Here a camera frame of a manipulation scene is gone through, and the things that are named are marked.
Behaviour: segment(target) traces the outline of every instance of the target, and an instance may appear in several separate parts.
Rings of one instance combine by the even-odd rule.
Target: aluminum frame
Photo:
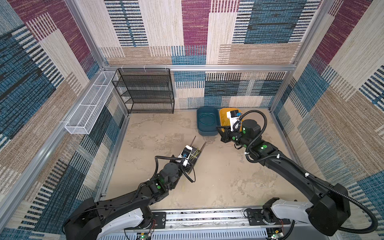
[[[129,123],[129,116],[126,115],[124,118],[124,121],[121,125],[120,133],[119,133],[119,136],[116,140],[115,147],[112,151],[111,159],[109,160],[106,172],[103,176],[103,179],[101,180],[100,188],[96,194],[95,202],[105,200],[105,197],[107,195],[109,182],[111,180],[113,170],[115,169],[115,164],[116,164],[116,161],[117,161],[119,153],[120,153],[120,149],[121,149],[124,137],[125,137],[125,133],[127,132],[127,129],[128,129],[128,123]]]
[[[70,116],[74,113],[77,106],[81,103],[86,93],[89,91],[93,83],[96,81],[98,76],[101,74],[99,70],[93,78],[89,81],[86,88],[77,97],[75,103],[71,106],[68,112],[64,115],[62,120],[59,122],[57,127],[51,133],[49,138],[45,141],[43,146],[37,152],[36,156],[31,160],[26,169],[23,171],[21,176],[18,178],[16,183],[13,185],[9,193],[0,202],[0,232],[3,231],[4,227],[11,219],[12,215],[24,199],[25,195],[29,191],[30,187],[34,184],[41,170],[45,167],[49,161],[51,155],[55,152],[57,147],[62,142],[65,134],[68,131],[65,129],[65,124],[69,120]]]
[[[91,36],[87,25],[85,24],[85,21],[79,11],[79,7],[76,4],[75,0],[64,0],[65,3],[68,6],[68,9],[70,10],[73,18],[75,19],[75,22],[77,23],[77,26],[80,29],[81,34],[83,35],[86,44],[88,45],[88,48],[91,50],[91,53],[93,57],[95,58],[95,61],[99,65],[99,68],[104,68],[106,66],[106,61],[104,59],[103,54],[101,53],[100,49],[96,45],[93,37]]]
[[[277,65],[118,65],[106,66],[105,71],[116,71],[118,68],[168,68],[171,71],[293,71],[294,64]]]

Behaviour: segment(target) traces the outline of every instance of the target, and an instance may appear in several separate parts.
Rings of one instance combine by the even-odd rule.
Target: black cable
[[[158,159],[165,159],[165,160],[180,160],[181,158],[179,157],[164,157],[164,156],[155,156],[155,162],[156,162],[156,168],[155,168],[155,173],[153,174],[153,176],[151,177],[154,178],[157,174],[157,171],[159,169],[159,162],[158,162]]]
[[[234,131],[239,131],[239,130],[240,130],[240,126],[241,126],[241,121],[240,121],[240,120],[237,120],[237,121],[235,122],[235,124],[233,125],[233,130],[234,130]]]
[[[243,215],[244,215],[245,218],[248,218],[248,219],[249,219],[249,218],[251,218],[252,216],[245,216],[245,212],[246,212],[248,209],[251,209],[251,208],[247,208],[247,209],[245,209],[245,210],[243,211]]]
[[[130,240],[129,237],[127,236],[127,233],[125,232],[125,228],[124,228],[124,234],[127,237],[127,239]]]
[[[283,238],[279,238],[279,240],[285,240],[289,237],[293,230],[293,226],[295,225],[295,220],[292,220],[291,227],[289,228],[288,232],[283,236]]]
[[[277,155],[278,154],[271,154],[271,155],[268,155],[266,157],[263,157],[263,158],[260,158],[260,159],[257,159],[257,160],[251,160],[251,161],[249,160],[249,162],[252,162],[252,163],[261,162],[261,161],[263,161],[265,159],[268,159],[268,158],[271,158],[271,157],[277,157]],[[337,194],[339,196],[344,197],[345,199],[347,199],[351,203],[353,203],[356,206],[358,206],[361,210],[363,210],[371,218],[371,225],[369,227],[367,227],[367,228],[352,229],[352,228],[339,227],[340,231],[356,233],[356,234],[365,234],[365,233],[373,232],[373,231],[375,231],[377,229],[378,222],[377,222],[376,216],[366,206],[364,206],[362,203],[360,203],[359,201],[356,201],[355,199],[351,198],[350,196],[344,195],[343,193],[341,193],[340,191],[334,189],[333,187],[325,185],[324,183],[319,181],[316,176],[314,176],[313,174],[311,174],[308,171],[306,171],[304,168],[302,168],[300,165],[298,165],[297,163],[295,163],[291,159],[289,159],[289,158],[287,158],[285,156],[282,156],[282,155],[280,155],[280,158],[284,159],[285,161],[287,161],[290,164],[292,164],[303,175],[308,173],[309,175],[306,178],[308,178],[311,182],[316,183],[317,185],[322,186],[323,188],[326,188],[329,191],[331,191],[331,192],[333,192],[333,193],[335,193],[335,194]]]
[[[195,175],[195,180],[193,181],[192,178],[190,178],[190,177],[188,176],[188,174],[184,171],[184,169],[183,169],[182,167],[181,167],[180,169],[181,169],[182,173],[184,174],[184,176],[185,176],[190,182],[196,182],[196,175]]]
[[[350,232],[350,233],[357,233],[357,234],[364,234],[364,233],[373,232],[373,231],[375,231],[377,229],[378,222],[377,222],[376,216],[366,206],[364,206],[362,203],[360,203],[359,201],[356,201],[355,199],[351,198],[350,196],[344,195],[343,193],[339,192],[338,190],[336,190],[336,189],[334,189],[332,187],[329,187],[329,186],[323,184],[322,182],[320,182],[319,180],[317,180],[316,178],[314,178],[311,175],[307,176],[307,178],[309,180],[311,180],[312,182],[317,183],[318,185],[322,186],[323,188],[326,188],[329,191],[344,197],[345,199],[347,199],[351,203],[353,203],[356,206],[358,206],[361,210],[363,210],[365,213],[367,213],[368,216],[371,218],[371,225],[369,227],[367,227],[367,228],[352,229],[352,228],[339,227],[340,231]]]
[[[125,229],[124,229],[124,234],[127,237],[127,239],[130,240],[129,237],[127,236],[127,233],[125,232]]]
[[[238,145],[238,146],[240,146],[240,147],[239,147],[239,148],[237,148],[237,147],[236,147],[236,145],[237,145],[237,144],[235,143],[235,145],[234,145],[234,146],[235,146],[235,148],[236,148],[237,150],[239,150],[239,149],[241,149],[241,148],[243,147],[243,146],[241,146],[241,145]]]
[[[193,176],[194,176],[194,179],[195,179],[193,182],[196,182],[195,167],[193,167],[192,170],[193,170]]]

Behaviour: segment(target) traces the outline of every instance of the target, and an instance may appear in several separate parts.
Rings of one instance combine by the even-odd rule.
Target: white mesh basket
[[[113,89],[115,72],[102,72],[65,124],[70,134],[89,134]]]

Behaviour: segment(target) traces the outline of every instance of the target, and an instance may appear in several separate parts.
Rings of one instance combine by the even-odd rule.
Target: concrete floor
[[[289,156],[268,110],[261,111],[268,120],[263,139]],[[246,118],[263,125],[263,118],[257,113],[248,114]],[[244,157],[244,148],[236,150],[232,142],[221,142],[219,134],[213,137],[199,135],[196,110],[175,111],[174,114],[132,114],[108,187],[107,199],[136,190],[139,183],[152,176],[155,170],[154,156],[178,156],[194,136],[195,147],[201,148],[207,142],[195,166],[196,182],[190,183],[182,176],[169,196],[152,205],[151,209],[263,205],[272,197],[307,200],[274,171],[258,163],[249,163]],[[159,159],[159,171],[166,163],[167,160]]]

